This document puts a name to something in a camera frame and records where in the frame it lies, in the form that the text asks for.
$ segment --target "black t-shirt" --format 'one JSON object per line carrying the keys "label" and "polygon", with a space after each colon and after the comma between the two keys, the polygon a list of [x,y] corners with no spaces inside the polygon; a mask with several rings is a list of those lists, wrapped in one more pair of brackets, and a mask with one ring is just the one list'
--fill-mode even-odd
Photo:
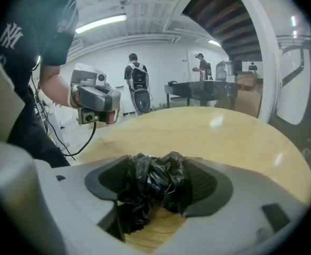
{"label": "black t-shirt", "polygon": [[18,0],[0,26],[0,62],[15,92],[31,106],[29,80],[38,57],[41,63],[66,63],[79,20],[72,0]]}
{"label": "black t-shirt", "polygon": [[[139,62],[134,62],[133,64],[134,64],[135,67],[139,67],[139,66],[140,66],[140,63],[139,63]],[[143,66],[143,69],[144,69],[145,72],[147,73],[147,68],[146,68],[145,65]],[[130,76],[131,76],[131,72],[132,72],[132,67],[128,65],[128,66],[125,68],[124,79],[128,80],[128,79],[130,78]]]}

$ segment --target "printed logo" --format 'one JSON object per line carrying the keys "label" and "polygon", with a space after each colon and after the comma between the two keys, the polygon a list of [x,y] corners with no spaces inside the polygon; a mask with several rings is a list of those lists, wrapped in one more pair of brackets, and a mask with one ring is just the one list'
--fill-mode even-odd
{"label": "printed logo", "polygon": [[17,41],[23,36],[21,30],[22,28],[18,27],[16,23],[7,24],[7,27],[0,38],[1,46],[14,49]]}

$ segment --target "black cable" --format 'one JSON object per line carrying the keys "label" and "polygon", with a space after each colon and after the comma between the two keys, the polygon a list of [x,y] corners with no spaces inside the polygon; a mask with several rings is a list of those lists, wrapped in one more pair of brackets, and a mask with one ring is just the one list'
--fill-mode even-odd
{"label": "black cable", "polygon": [[73,157],[73,156],[79,155],[79,154],[85,149],[85,147],[90,143],[90,141],[92,140],[92,138],[93,138],[93,136],[94,136],[94,134],[95,134],[95,132],[96,132],[96,129],[97,129],[97,123],[94,122],[94,128],[93,128],[91,137],[90,137],[90,139],[88,140],[88,142],[85,143],[85,145],[84,145],[77,153],[69,154],[69,155],[65,155],[65,154],[64,154],[64,156],[66,156],[66,157]]}
{"label": "black cable", "polygon": [[65,146],[65,145],[60,141],[58,135],[56,134],[55,128],[53,127],[53,125],[52,125],[52,124],[50,123],[50,121],[48,120],[48,115],[46,114],[46,111],[45,111],[43,105],[41,104],[41,101],[40,101],[40,98],[39,98],[39,94],[38,94],[37,87],[35,86],[35,83],[34,83],[34,81],[33,81],[33,75],[31,75],[31,80],[32,80],[32,82],[33,82],[33,86],[34,86],[34,89],[35,89],[35,93],[36,93],[36,95],[37,95],[38,102],[39,102],[39,104],[40,104],[40,106],[41,106],[41,108],[42,108],[42,112],[44,113],[47,122],[49,123],[49,125],[50,125],[51,128],[53,129],[53,131],[54,131],[54,133],[55,133],[55,136],[56,136],[56,138],[58,139],[58,141],[64,146],[64,148],[67,150],[67,152],[69,153],[69,155],[71,155],[71,153],[70,153],[70,151],[68,150],[67,146]]}

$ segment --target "fluorescent light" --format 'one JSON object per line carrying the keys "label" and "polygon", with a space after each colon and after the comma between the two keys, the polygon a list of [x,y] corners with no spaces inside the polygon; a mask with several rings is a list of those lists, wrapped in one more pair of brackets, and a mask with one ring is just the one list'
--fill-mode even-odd
{"label": "fluorescent light", "polygon": [[295,17],[295,16],[292,16],[292,17],[291,17],[291,23],[292,23],[292,26],[293,26],[293,27],[296,26],[296,17]]}
{"label": "fluorescent light", "polygon": [[213,45],[217,45],[217,46],[221,47],[221,46],[220,46],[220,44],[219,44],[219,43],[217,43],[215,40],[209,40],[209,43],[211,43],[211,44],[213,44]]}
{"label": "fluorescent light", "polygon": [[102,19],[102,20],[99,20],[99,21],[95,21],[95,22],[86,24],[86,25],[76,29],[75,32],[76,33],[82,33],[82,32],[85,32],[87,30],[90,30],[92,28],[103,26],[104,24],[121,22],[121,21],[126,21],[126,20],[127,20],[126,14],[117,15],[117,16],[109,17],[109,18],[106,18],[106,19]]}

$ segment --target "ceiling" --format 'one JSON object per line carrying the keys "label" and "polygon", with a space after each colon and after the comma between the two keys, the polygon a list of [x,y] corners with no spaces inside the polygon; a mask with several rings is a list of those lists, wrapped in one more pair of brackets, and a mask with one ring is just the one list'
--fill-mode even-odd
{"label": "ceiling", "polygon": [[184,39],[199,43],[211,36],[182,15],[191,0],[77,0],[78,27],[116,14],[127,21],[103,25],[76,34],[68,61],[100,49],[132,43],[176,43]]}

